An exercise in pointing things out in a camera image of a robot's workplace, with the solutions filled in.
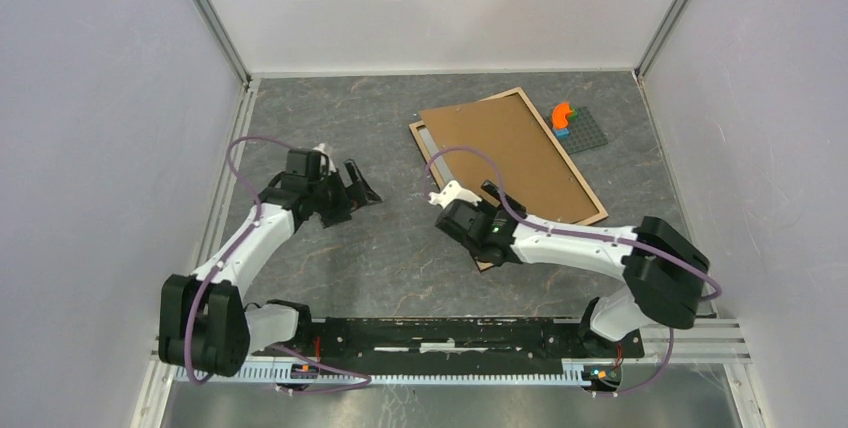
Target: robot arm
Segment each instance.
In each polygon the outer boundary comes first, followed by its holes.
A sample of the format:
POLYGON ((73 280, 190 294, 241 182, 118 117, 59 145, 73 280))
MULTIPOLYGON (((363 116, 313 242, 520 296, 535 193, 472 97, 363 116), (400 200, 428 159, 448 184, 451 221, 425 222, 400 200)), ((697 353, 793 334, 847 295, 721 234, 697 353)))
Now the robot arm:
MULTIPOLYGON (((498 199, 497 187, 487 181, 483 191, 498 199)), ((481 262, 555 263, 611 276, 626 286, 611 296, 590 302, 583 316, 584 343, 617 342, 645 325, 660 323, 687 329, 694 325, 703 281, 665 260, 631 246, 640 242, 681 258, 706 273, 709 260, 668 223, 645 217, 638 227, 587 227, 545 220, 527 214, 507 196, 519 215, 547 231, 519 223, 503 206, 486 202, 458 182, 441 193, 431 193, 430 203, 442 207, 436 227, 468 249, 481 262), (585 237, 551 234, 560 229, 585 237), (613 239, 613 242, 595 238, 613 239)))
POLYGON ((382 201, 362 178, 356 163, 344 163, 351 180, 345 186, 324 146, 314 150, 291 150, 286 170, 277 174, 259 195, 247 219, 206 263, 189 276, 172 275, 162 287, 159 320, 159 357, 166 363, 185 366, 185 332, 191 303, 203 280, 217 273, 201 300, 205 315, 194 323, 192 364, 200 370, 234 375, 249 353, 288 341, 299 323, 309 323, 306 307, 269 302, 245 313, 242 294, 285 241, 314 213, 325 228, 351 219, 363 206, 382 201))

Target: cable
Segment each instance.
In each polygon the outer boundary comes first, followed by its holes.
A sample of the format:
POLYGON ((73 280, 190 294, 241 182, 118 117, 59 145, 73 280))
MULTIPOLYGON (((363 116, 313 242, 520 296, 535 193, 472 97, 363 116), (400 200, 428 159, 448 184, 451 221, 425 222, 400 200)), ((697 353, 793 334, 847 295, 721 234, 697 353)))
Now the cable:
MULTIPOLYGON (((517 221, 518 223, 521 223, 524 226, 527 226, 527 227, 532 228, 534 230, 548 232, 548 230, 549 230, 548 227, 537 224, 537 223, 533 223, 532 221, 528 221, 528 220, 522 218, 521 215, 519 215, 518 213, 515 212, 515 210, 512 208, 512 206, 510 206, 510 204, 506 200, 506 191, 504 191, 503 175, 501 174, 500 170, 498 169, 498 166, 495 164, 494 160, 489 158, 488 155, 486 155, 485 153, 483 153, 482 151, 480 151, 476 148, 472 148, 470 146, 452 146, 450 148, 444 148, 442 150, 439 150, 438 152, 433 154, 432 157, 430 157, 430 160, 427 162, 427 165, 424 167, 425 175, 430 172, 430 167, 433 166, 433 163, 435 163, 436 160, 438 160, 439 158, 441 158, 445 154, 450 153, 452 151, 467 151, 469 153, 473 153, 473 154, 479 156, 486 163, 488 163, 489 166, 492 168, 492 171, 495 172, 495 177, 498 179, 498 196, 500 198, 501 205, 503 205, 506 212, 509 213, 509 215, 515 219, 515 221, 517 221)), ((604 235, 604 234, 600 234, 600 233, 585 233, 585 232, 582 232, 582 231, 566 230, 566 229, 562 229, 562 228, 553 228, 553 229, 550 229, 549 232, 551 234, 554 234, 554 235, 571 236, 571 237, 575 237, 575 238, 584 238, 584 239, 588 239, 588 240, 604 241, 604 242, 609 242, 609 243, 620 243, 622 245, 628 245, 628 246, 632 246, 633 248, 636 248, 636 249, 639 249, 639 250, 642 250, 642 251, 646 251, 646 252, 648 252, 648 253, 656 256, 656 257, 662 258, 662 259, 664 259, 664 260, 666 260, 666 261, 668 261, 668 262, 670 262, 674 265, 679 266, 680 268, 684 269, 686 272, 690 273, 691 275, 695 276, 699 280, 701 280, 701 281, 707 283, 708 285, 710 285, 711 287, 713 287, 713 292, 710 293, 709 295, 702 296, 701 301, 714 300, 714 299, 718 298, 719 296, 721 296, 721 285, 719 285, 717 281, 713 280, 712 278, 710 278, 705 273, 701 272, 700 270, 698 270, 694 266, 690 265, 689 263, 685 262, 684 260, 681 260, 680 258, 672 255, 671 253, 667 253, 667 252, 665 252, 665 251, 663 251, 659 248, 653 247, 653 246, 648 245, 646 243, 642 243, 641 241, 629 240, 629 239, 625 239, 625 238, 618 238, 617 236, 604 235)))
POLYGON ((615 364, 612 366, 612 369, 610 371, 617 370, 623 362, 624 362, 624 349, 622 349, 622 347, 621 347, 621 342, 618 342, 615 345, 615 364))
POLYGON ((245 141, 256 140, 256 141, 267 141, 269 143, 274 143, 275 145, 280 145, 282 147, 292 149, 292 146, 288 143, 284 143, 280 140, 275 140, 274 138, 268 136, 260 136, 260 135, 249 135, 249 136, 241 136, 236 138, 235 140, 227 146, 227 166, 230 168, 230 172, 232 172, 233 176, 235 176, 236 181, 241 183, 241 185, 250 193, 253 197, 253 204, 256 207, 256 213, 253 216, 253 223, 247 225, 247 228, 236 238, 235 241, 227 248, 224 253, 218 258, 218 262, 215 263, 215 266, 209 270, 209 273, 206 274, 206 278, 203 279, 203 282, 200 283, 200 287, 197 289, 197 294, 194 295, 194 300, 191 302, 191 308, 188 311, 188 320, 186 321, 186 333, 185 340, 183 345, 183 360, 185 362, 186 375, 188 376, 188 380, 194 385, 202 385, 209 381, 209 378, 212 377, 212 373, 208 373, 202 379, 198 379, 197 375, 194 373, 194 363, 191 360, 191 341, 194 336, 194 322, 197 319, 197 312, 200 310, 200 302, 203 299, 203 295, 206 293, 206 289, 209 287, 209 284, 212 283, 212 280, 215 278, 224 265, 227 263, 227 260, 233 254, 233 252, 238 249, 239 246, 244 242, 244 240, 250 236, 253 232, 253 229, 259 226, 259 220, 262 219, 262 200, 259 199, 259 192, 256 191, 256 188, 250 184, 250 181, 242 175, 238 168, 236 168, 236 163, 233 160, 233 148, 244 143, 245 141))
MULTIPOLYGON (((308 363, 312 366, 317 366, 318 368, 321 368, 322 370, 326 370, 326 371, 335 373, 337 375, 350 376, 350 377, 353 377, 353 378, 362 378, 362 380, 363 380, 363 381, 360 381, 359 383, 354 383, 353 385, 335 386, 333 388, 325 388, 325 389, 322 389, 322 390, 295 391, 295 390, 292 390, 292 389, 288 389, 289 395, 294 395, 294 396, 326 395, 326 394, 329 394, 329 393, 339 393, 339 392, 342 392, 342 391, 359 390, 359 389, 365 388, 366 386, 371 384, 371 380, 372 380, 371 375, 366 375, 364 373, 356 373, 356 372, 353 372, 353 371, 347 371, 347 370, 343 370, 341 368, 334 368, 332 366, 325 365, 324 363, 321 363, 319 361, 310 360, 309 358, 303 356, 302 354, 292 350, 291 348, 283 346, 281 344, 271 345, 268 348, 282 352, 282 353, 285 353, 285 354, 290 355, 290 356, 293 356, 293 357, 297 358, 298 360, 300 360, 304 363, 308 363)), ((280 387, 277 387, 277 391, 283 391, 283 389, 281 389, 280 387)))
POLYGON ((665 371, 665 369, 668 367, 668 362, 671 361, 671 352, 672 351, 674 351, 674 329, 669 328, 668 329, 668 350, 665 352, 665 356, 663 357, 662 361, 660 362, 660 365, 657 367, 657 371, 655 371, 654 374, 651 375, 650 378, 643 381, 642 383, 639 383, 636 386, 632 386, 630 388, 627 388, 626 390, 616 391, 615 393, 607 393, 607 392, 603 392, 603 391, 592 391, 592 392, 590 392, 590 393, 592 393, 592 397, 600 396, 601 398, 618 398, 619 396, 627 395, 627 394, 642 390, 644 388, 647 388, 647 387, 653 385, 659 379, 662 372, 665 371))

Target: wooden frame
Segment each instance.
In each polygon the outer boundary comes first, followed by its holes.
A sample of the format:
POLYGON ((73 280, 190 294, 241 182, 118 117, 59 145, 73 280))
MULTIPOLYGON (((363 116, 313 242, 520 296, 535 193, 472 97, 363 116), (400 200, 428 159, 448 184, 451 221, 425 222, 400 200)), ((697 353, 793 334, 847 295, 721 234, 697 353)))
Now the wooden frame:
MULTIPOLYGON (((598 199, 597 195, 595 195, 595 192, 589 186, 589 183, 586 182, 586 179, 583 177, 583 174, 580 173, 580 171, 577 169, 577 166, 574 165, 574 162, 571 160, 571 157, 568 156, 568 153, 566 153, 562 145, 559 144, 559 141, 557 141, 550 128, 548 128, 548 124, 539 114, 539 111, 533 105, 533 102, 531 102, 530 99, 527 97, 527 94, 524 93, 524 90, 522 88, 513 88, 511 90, 504 91, 503 93, 498 93, 488 98, 484 98, 480 101, 492 100, 495 98, 504 98, 512 95, 518 95, 519 97, 521 97, 521 100, 527 106, 527 109, 530 110, 530 113, 533 115, 533 118, 536 119, 536 121, 539 123, 539 126, 548 136, 548 139, 551 141, 551 144, 553 144, 553 146, 556 148, 557 153, 559 153, 560 157, 562 157, 562 160, 574 174, 575 180, 580 184, 580 187, 583 188, 583 191, 586 193, 586 195, 591 200, 592 204, 597 209, 598 212, 596 214, 583 220, 577 221, 576 223, 578 225, 591 225, 609 216, 606 208, 604 208, 604 205, 601 204, 601 200, 598 199)), ((427 149, 427 146, 424 143, 424 139, 421 137, 420 131, 423 128, 426 128, 423 121, 417 121, 409 125, 409 131, 412 133, 413 139, 415 139, 415 144, 418 145, 418 149, 421 151, 421 154, 424 156, 424 159, 429 161, 432 153, 430 153, 430 150, 427 149)), ((436 185, 439 187, 439 189, 444 188, 444 186, 447 184, 447 181, 442 178, 442 175, 441 173, 439 173, 439 170, 436 169, 435 164, 430 167, 430 173, 433 175, 433 179, 436 181, 436 185)), ((477 263, 477 267, 480 269, 480 271, 487 270, 492 266, 493 265, 489 263, 477 263)))

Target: brown cardboard sheet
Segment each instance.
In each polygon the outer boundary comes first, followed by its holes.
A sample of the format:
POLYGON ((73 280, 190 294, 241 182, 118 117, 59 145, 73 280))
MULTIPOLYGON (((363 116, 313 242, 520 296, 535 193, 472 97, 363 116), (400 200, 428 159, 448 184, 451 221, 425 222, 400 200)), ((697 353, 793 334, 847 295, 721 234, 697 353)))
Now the brown cardboard sheet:
MULTIPOLYGON (((489 155, 503 174, 507 193, 531 213, 583 225, 607 217, 598 197, 521 88, 420 114, 439 148, 472 146, 489 155)), ((410 125, 410 129, 429 159, 418 134, 420 125, 410 125)), ((464 152, 451 152, 444 158, 463 187, 494 201, 480 189, 486 179, 497 182, 485 161, 464 152)), ((437 181, 443 186, 450 180, 437 177, 437 181)))

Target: white panel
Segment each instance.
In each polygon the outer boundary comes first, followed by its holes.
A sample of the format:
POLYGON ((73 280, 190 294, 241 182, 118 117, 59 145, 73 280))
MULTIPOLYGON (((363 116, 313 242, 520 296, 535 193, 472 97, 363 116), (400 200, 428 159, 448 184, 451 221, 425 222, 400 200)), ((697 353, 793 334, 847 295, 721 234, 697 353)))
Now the white panel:
POLYGON ((672 0, 212 0, 255 72, 633 67, 672 0))
POLYGON ((845 426, 845 0, 692 0, 647 75, 776 427, 845 426))
POLYGON ((0 425, 127 426, 239 83, 191 0, 0 0, 0 425))

